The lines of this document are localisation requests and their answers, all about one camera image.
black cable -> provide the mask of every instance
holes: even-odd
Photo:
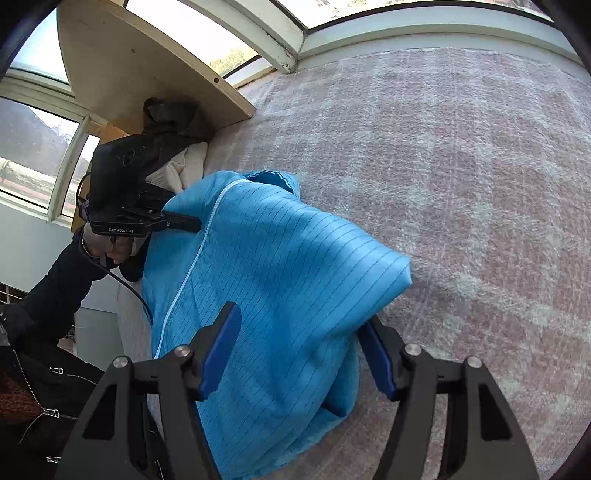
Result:
[[[121,283],[131,293],[133,293],[136,297],[138,297],[138,299],[140,300],[140,302],[144,305],[146,314],[150,318],[150,323],[154,323],[154,318],[152,317],[152,312],[150,311],[150,307],[148,307],[148,304],[142,298],[142,295],[140,295],[139,293],[137,293],[127,282],[124,282],[123,280],[121,280],[117,275],[115,275],[113,272],[111,272],[111,270],[109,270],[106,267],[103,267],[100,263],[95,262],[94,260],[92,260],[92,257],[89,256],[89,254],[86,252],[86,250],[82,246],[82,242],[81,241],[78,242],[78,248],[80,248],[80,252],[84,256],[84,258],[86,258],[90,263],[92,263],[93,265],[99,267],[103,272],[105,272],[107,275],[110,275],[111,277],[113,277],[116,281],[118,281],[119,283]]]
[[[86,199],[80,196],[80,189],[82,188],[82,183],[86,180],[86,177],[90,176],[90,172],[87,171],[84,176],[80,179],[80,183],[78,184],[78,188],[76,189],[76,204],[78,205],[78,209],[80,210],[80,205],[86,201]]]
[[[90,172],[87,172],[80,179],[80,183],[78,184],[78,188],[76,190],[76,202],[78,203],[78,209],[79,210],[80,210],[80,205],[86,201],[84,198],[80,197],[80,188],[82,187],[82,182],[84,182],[84,180],[86,179],[86,177],[88,177],[89,175],[90,175]],[[110,275],[111,277],[113,277],[116,281],[118,281],[119,283],[121,283],[131,293],[133,293],[136,297],[138,297],[139,300],[140,300],[140,302],[144,305],[144,309],[146,311],[146,314],[150,318],[150,323],[151,324],[154,323],[154,317],[152,317],[152,312],[150,311],[150,308],[148,307],[148,304],[146,303],[146,301],[142,298],[142,295],[140,295],[139,293],[137,293],[127,282],[124,282],[117,275],[115,275],[114,273],[112,273],[110,269],[108,269],[106,267],[103,267],[99,262],[94,261],[93,258],[90,256],[90,254],[86,251],[86,249],[82,245],[82,239],[83,239],[83,237],[84,237],[84,231],[82,231],[82,233],[80,234],[80,241],[78,242],[78,248],[80,249],[80,253],[82,253],[82,256],[84,258],[88,259],[88,261],[90,263],[92,263],[93,265],[99,267],[107,275]]]

window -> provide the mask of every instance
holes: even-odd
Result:
[[[39,73],[68,83],[57,38],[57,18],[54,10],[41,22],[19,50],[12,68]]]
[[[100,138],[94,135],[89,135],[84,143],[76,168],[74,169],[74,175],[70,180],[70,186],[66,192],[66,201],[61,210],[62,215],[66,215],[70,218],[74,218],[74,212],[76,211],[76,191],[78,190],[78,184],[82,180],[82,177],[88,171],[88,165],[92,159],[92,154],[95,152],[95,148],[99,145]]]
[[[129,0],[127,10],[181,44],[224,76],[257,55],[228,30],[178,0]]]
[[[337,18],[388,5],[407,4],[420,0],[280,0],[284,7],[306,27],[314,28]],[[530,0],[472,0],[504,5],[546,17]]]
[[[77,122],[0,98],[0,189],[47,208]]]

person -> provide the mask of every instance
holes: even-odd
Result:
[[[86,224],[22,301],[0,308],[2,478],[54,478],[77,417],[103,374],[59,348],[58,341],[92,283],[107,275],[97,265],[101,257],[123,265],[131,251],[131,238],[111,241]],[[159,451],[158,429],[151,430]]]

black sleeve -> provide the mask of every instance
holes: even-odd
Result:
[[[94,280],[106,276],[80,250],[78,231],[47,275],[20,303],[4,307],[4,328],[11,345],[24,335],[42,336],[52,344],[67,335]]]

wooden shelf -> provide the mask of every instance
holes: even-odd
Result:
[[[78,102],[129,134],[141,133],[142,107],[150,97],[196,101],[215,130],[254,114],[248,100],[208,65],[109,0],[64,0],[57,28]]]

